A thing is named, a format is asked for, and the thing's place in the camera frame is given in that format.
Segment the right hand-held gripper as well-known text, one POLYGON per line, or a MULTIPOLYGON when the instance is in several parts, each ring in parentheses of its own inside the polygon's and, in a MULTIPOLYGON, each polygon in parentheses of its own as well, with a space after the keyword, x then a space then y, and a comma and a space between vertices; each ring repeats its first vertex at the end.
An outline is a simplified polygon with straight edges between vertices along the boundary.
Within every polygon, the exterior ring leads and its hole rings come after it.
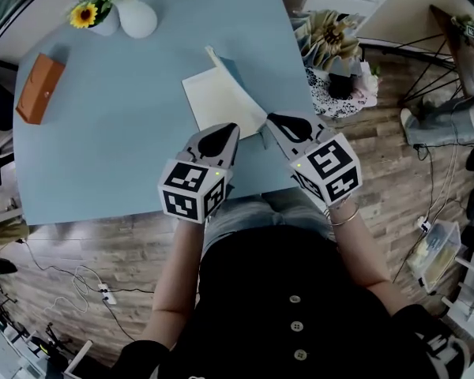
POLYGON ((268 114, 265 124, 283 153, 293 160, 290 168, 300 185, 327 206, 342 201, 363 184, 358 156, 342 133, 296 159, 320 133, 329 132, 315 113, 273 112, 268 114))

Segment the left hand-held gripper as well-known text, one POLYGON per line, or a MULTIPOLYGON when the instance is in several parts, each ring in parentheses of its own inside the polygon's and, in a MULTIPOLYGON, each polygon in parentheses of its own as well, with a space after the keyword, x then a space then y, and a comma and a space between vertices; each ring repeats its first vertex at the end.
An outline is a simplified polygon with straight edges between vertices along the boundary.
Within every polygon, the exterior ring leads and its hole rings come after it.
POLYGON ((234 122, 194 134, 185 150, 167 161, 158 183, 165 214, 204 223, 225 201, 239 145, 234 122))

